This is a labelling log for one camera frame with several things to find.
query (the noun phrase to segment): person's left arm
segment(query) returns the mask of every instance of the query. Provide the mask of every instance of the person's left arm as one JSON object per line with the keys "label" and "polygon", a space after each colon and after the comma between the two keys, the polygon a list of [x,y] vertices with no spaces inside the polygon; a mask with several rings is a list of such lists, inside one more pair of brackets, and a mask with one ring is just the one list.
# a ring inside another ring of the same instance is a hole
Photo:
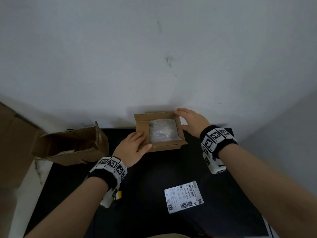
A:
{"label": "person's left arm", "polygon": [[[113,152],[126,167],[136,164],[152,147],[138,151],[145,139],[142,132],[127,136]],[[25,238],[83,237],[105,194],[108,184],[101,178],[90,177],[42,220]]]}

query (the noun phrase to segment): bubble wrap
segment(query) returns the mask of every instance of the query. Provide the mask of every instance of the bubble wrap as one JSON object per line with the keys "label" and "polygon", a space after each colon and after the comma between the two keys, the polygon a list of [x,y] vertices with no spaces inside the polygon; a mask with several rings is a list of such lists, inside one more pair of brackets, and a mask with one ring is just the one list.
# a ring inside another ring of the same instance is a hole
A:
{"label": "bubble wrap", "polygon": [[150,143],[182,140],[178,136],[175,119],[157,119],[149,122]]}

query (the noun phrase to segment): black table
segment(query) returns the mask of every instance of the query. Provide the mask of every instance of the black table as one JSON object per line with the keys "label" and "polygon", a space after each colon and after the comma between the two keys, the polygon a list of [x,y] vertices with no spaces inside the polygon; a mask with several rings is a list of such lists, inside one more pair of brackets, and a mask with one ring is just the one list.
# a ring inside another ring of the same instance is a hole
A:
{"label": "black table", "polygon": [[[103,129],[110,154],[134,129]],[[122,199],[109,209],[99,207],[87,237],[149,237],[179,233],[197,237],[268,236],[259,211],[244,195],[231,174],[213,175],[204,159],[200,140],[185,133],[188,145],[180,149],[147,153],[121,183]],[[26,233],[57,207],[84,180],[95,163],[53,164]],[[204,204],[168,213],[164,190],[196,180]]]}

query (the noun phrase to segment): wall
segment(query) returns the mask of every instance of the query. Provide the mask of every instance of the wall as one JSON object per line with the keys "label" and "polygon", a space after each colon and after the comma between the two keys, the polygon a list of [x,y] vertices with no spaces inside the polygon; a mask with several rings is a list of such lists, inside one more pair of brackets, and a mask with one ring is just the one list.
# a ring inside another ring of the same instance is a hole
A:
{"label": "wall", "polygon": [[0,0],[0,100],[47,131],[187,107],[238,140],[317,87],[317,0]]}
{"label": "wall", "polygon": [[241,145],[317,196],[317,91],[244,140]]}

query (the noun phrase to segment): white paper label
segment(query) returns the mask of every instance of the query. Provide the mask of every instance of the white paper label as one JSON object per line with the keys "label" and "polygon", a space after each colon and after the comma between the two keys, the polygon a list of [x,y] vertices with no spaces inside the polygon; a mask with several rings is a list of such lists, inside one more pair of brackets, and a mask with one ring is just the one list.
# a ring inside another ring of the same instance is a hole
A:
{"label": "white paper label", "polygon": [[166,189],[164,193],[170,214],[204,203],[196,181]]}

